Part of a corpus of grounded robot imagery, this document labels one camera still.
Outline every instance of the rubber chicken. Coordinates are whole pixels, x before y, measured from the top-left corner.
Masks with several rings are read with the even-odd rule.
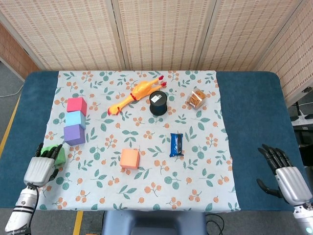
[[[142,81],[140,82],[133,91],[130,93],[128,97],[126,97],[123,101],[119,102],[118,104],[114,104],[108,108],[108,115],[118,115],[121,110],[128,105],[129,103],[133,102],[134,100],[140,100],[143,97],[150,95],[152,92],[159,90],[160,88],[166,86],[166,82],[162,82],[161,85],[152,87],[154,83],[158,82],[159,80],[163,79],[163,75],[151,82]]]

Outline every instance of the gray floor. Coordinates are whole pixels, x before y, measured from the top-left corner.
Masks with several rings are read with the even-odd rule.
[[[20,86],[20,81],[3,64],[0,63],[0,95],[15,93]],[[0,140],[6,130],[18,95],[0,98]],[[302,103],[312,102],[308,98]],[[303,107],[304,111],[312,112],[313,106]],[[6,222],[11,214],[11,209],[0,209],[0,234],[3,234]],[[102,212],[84,212],[81,234],[98,233],[102,228]],[[298,225],[291,212],[285,211],[239,211],[220,214],[225,220],[224,235],[295,235],[299,234]],[[33,235],[70,235],[73,233],[76,218],[75,211],[36,211],[33,222]],[[219,231],[213,224],[208,226],[210,235],[217,235]]]

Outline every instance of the light blue cube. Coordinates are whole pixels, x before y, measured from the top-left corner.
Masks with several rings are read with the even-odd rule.
[[[83,129],[86,129],[86,118],[80,111],[70,112],[66,114],[66,126],[73,126],[79,124]]]

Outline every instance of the pink cube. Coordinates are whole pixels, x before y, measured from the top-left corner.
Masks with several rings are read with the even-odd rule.
[[[84,116],[87,113],[87,103],[82,97],[69,98],[67,100],[67,112],[81,111]]]

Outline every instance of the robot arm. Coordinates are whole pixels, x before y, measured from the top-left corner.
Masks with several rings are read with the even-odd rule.
[[[40,156],[42,147],[43,143],[39,144],[35,156],[28,165],[24,176],[26,188],[21,191],[5,227],[7,235],[31,234],[30,225],[38,203],[38,188],[53,180],[59,172],[54,166],[54,161],[62,145],[54,147],[50,151],[45,151]]]
[[[260,179],[259,187],[266,193],[283,198],[294,207],[293,216],[303,234],[313,234],[313,204],[310,203],[312,194],[298,168],[292,166],[288,156],[278,148],[265,144],[258,148],[265,157],[270,169],[275,175],[278,190],[269,189]]]

